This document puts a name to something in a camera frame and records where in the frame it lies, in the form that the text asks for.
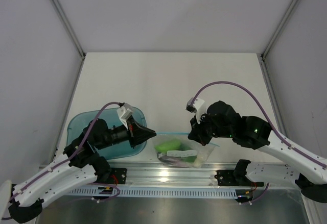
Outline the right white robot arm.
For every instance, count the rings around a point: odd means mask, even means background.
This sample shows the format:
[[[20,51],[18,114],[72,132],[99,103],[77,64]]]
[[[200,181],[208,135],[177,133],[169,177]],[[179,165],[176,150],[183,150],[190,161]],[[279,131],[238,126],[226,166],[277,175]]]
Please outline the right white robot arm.
[[[237,145],[264,152],[283,162],[267,165],[240,159],[233,170],[218,170],[220,186],[267,186],[270,183],[297,187],[305,197],[326,203],[326,159],[289,140],[256,116],[241,116],[232,106],[218,101],[208,108],[201,99],[188,102],[194,113],[188,139],[205,146],[213,138],[229,138]]]

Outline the clear zip top bag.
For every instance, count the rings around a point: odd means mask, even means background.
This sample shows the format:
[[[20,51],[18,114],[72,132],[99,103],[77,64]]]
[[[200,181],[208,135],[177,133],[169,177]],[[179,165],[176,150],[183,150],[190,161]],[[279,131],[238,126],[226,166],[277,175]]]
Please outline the clear zip top bag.
[[[157,158],[165,165],[179,168],[201,168],[217,144],[202,146],[188,139],[188,133],[157,133],[151,139]]]

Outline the purple eggplant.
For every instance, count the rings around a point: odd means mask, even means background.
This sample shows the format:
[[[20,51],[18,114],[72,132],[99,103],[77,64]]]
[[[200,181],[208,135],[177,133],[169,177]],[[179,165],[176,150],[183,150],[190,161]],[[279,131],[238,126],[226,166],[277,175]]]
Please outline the purple eggplant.
[[[168,166],[184,167],[183,161],[178,157],[168,157],[168,156],[164,155],[164,156],[158,157],[158,160]]]

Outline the green bell pepper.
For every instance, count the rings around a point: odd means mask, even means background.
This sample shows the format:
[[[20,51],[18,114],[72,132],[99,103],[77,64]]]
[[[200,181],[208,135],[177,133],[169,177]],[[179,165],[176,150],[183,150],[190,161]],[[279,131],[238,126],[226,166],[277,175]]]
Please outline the green bell pepper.
[[[185,143],[182,143],[180,148],[178,149],[176,157],[181,158],[181,160],[184,162],[193,163],[197,157],[197,154],[197,150],[192,149]]]

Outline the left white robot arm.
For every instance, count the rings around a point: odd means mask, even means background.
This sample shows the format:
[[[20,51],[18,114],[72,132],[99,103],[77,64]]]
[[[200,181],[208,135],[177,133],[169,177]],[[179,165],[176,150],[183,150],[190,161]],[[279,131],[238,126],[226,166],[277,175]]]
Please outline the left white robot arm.
[[[142,126],[132,116],[124,125],[113,128],[103,119],[92,120],[56,160],[25,182],[12,186],[10,219],[28,222],[75,188],[109,183],[112,169],[98,150],[122,142],[135,147],[155,136],[154,130]]]

